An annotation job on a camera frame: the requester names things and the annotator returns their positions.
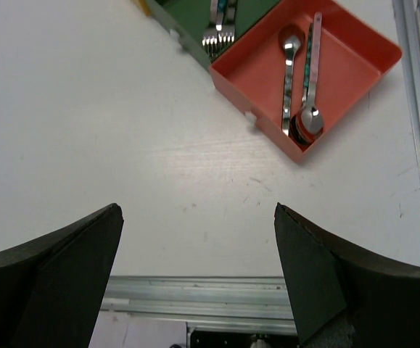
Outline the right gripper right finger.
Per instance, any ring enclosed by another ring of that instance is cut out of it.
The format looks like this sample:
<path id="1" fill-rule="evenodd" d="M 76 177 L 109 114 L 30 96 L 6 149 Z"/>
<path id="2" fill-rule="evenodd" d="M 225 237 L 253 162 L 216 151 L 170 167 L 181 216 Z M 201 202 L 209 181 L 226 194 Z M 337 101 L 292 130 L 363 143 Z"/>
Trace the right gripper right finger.
<path id="1" fill-rule="evenodd" d="M 301 347 L 420 347 L 420 267 L 278 204 L 276 244 Z"/>

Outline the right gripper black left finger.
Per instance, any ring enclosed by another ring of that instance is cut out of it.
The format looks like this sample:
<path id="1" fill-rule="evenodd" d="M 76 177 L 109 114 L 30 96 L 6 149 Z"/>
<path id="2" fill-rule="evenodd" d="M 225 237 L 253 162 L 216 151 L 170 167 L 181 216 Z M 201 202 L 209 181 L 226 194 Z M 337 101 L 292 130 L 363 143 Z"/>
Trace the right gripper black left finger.
<path id="1" fill-rule="evenodd" d="M 123 229 L 116 203 L 0 251 L 0 347 L 88 347 Z"/>

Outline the pink handled spoon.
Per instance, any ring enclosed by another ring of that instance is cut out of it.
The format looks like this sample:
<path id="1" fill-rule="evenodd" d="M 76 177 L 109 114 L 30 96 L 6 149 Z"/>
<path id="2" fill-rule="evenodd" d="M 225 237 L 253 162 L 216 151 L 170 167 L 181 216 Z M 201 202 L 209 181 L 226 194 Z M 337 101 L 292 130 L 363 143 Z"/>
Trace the pink handled spoon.
<path id="1" fill-rule="evenodd" d="M 318 83 L 318 68 L 321 53 L 321 29 L 323 15 L 321 12 L 314 14 L 311 25 L 310 45 L 308 49 L 308 90 L 302 108 L 300 120 L 303 127 L 310 134 L 320 133 L 324 126 L 324 119 L 316 107 L 316 89 Z"/>

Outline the dark handled spoon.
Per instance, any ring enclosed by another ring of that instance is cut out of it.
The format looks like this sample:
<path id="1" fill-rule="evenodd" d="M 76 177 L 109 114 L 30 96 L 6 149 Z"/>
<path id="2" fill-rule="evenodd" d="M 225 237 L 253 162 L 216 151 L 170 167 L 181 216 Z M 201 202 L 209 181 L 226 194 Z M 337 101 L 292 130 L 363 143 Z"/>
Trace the dark handled spoon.
<path id="1" fill-rule="evenodd" d="M 284 52 L 284 89 L 281 129 L 288 136 L 292 117 L 292 84 L 295 56 L 305 41 L 305 33 L 296 24 L 286 25 L 279 33 L 279 44 Z"/>

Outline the green handled fork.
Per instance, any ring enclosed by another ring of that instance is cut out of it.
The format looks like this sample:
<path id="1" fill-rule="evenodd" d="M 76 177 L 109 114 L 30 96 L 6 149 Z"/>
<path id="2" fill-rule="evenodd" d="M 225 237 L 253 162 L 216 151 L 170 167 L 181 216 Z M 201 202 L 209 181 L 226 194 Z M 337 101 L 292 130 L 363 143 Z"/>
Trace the green handled fork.
<path id="1" fill-rule="evenodd" d="M 215 29 L 217 33 L 217 45 L 220 49 L 223 44 L 225 32 L 225 16 L 227 13 L 228 1 L 227 0 L 218 0 L 217 7 L 216 7 L 216 21 L 215 21 Z"/>

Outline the dark handled fork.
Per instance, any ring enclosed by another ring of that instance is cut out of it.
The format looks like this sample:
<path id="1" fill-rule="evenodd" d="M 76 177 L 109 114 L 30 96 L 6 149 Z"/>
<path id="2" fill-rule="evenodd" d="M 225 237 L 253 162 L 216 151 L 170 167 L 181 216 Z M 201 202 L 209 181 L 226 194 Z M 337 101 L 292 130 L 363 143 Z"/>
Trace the dark handled fork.
<path id="1" fill-rule="evenodd" d="M 225 21 L 222 30 L 222 38 L 224 45 L 230 45 L 235 40 L 235 17 L 237 9 L 237 0 L 228 0 L 226 7 Z"/>

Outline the pink handled fork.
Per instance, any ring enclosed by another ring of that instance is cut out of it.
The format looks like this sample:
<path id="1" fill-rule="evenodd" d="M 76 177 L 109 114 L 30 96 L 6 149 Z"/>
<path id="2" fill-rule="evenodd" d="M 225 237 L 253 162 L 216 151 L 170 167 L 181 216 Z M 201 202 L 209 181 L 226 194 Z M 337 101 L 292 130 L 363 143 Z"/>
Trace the pink handled fork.
<path id="1" fill-rule="evenodd" d="M 210 18 L 209 23 L 202 34 L 202 47 L 205 51 L 210 52 L 218 42 L 218 31 L 216 23 L 218 19 L 218 0 L 210 2 Z"/>

